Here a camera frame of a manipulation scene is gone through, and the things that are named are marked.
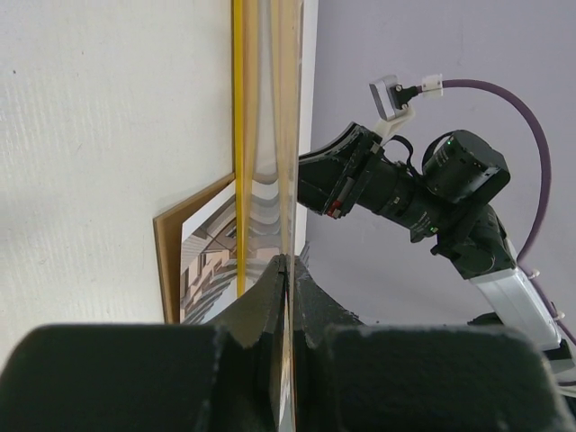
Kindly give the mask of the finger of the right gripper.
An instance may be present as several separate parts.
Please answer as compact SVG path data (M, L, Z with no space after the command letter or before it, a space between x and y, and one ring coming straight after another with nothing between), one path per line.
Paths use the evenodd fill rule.
M300 156L298 167L299 179L303 180L306 176L310 176L310 171L321 162L336 160L338 164L343 165L350 159L353 151L356 149L356 141L359 136L360 125L351 122L347 128L329 144Z
M347 192L337 179L305 177L298 180L297 201L313 212L330 212L345 200Z

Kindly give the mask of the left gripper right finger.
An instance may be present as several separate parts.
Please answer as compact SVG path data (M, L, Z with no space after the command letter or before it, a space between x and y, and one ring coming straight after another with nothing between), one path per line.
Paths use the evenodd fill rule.
M292 287L300 431L572 431L545 357L502 326L365 325L301 262Z

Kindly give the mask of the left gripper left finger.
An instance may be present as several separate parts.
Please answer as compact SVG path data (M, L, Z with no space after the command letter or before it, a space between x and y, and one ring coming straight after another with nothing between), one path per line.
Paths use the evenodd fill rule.
M275 431L286 258L200 325L49 325L1 374L4 431Z

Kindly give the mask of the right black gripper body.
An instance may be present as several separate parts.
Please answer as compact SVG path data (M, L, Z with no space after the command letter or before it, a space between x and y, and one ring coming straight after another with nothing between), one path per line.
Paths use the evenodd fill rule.
M339 219L358 205L377 215L399 220L418 189L418 182L406 162L393 163L384 155L383 139L366 127L350 159L323 162L323 177L337 179L346 191L345 200L325 215Z

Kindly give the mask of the yellow wooden picture frame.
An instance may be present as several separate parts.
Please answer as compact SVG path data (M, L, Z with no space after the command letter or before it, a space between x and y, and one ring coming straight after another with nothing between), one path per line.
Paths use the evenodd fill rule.
M296 429L293 268L300 131L300 1L235 1L233 138L237 211L237 295L274 256L280 267L280 374L271 385L280 431Z

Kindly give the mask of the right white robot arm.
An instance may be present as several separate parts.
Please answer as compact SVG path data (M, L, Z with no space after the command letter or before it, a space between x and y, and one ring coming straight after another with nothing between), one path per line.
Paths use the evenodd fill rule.
M409 231L436 238L431 253L448 259L492 307L474 325L504 325L524 333L550 361L572 353L553 314L520 268L490 202L509 182L505 158L468 130L433 141L420 170L390 161L386 139L357 123L319 150L300 156L299 204L340 219L356 206Z

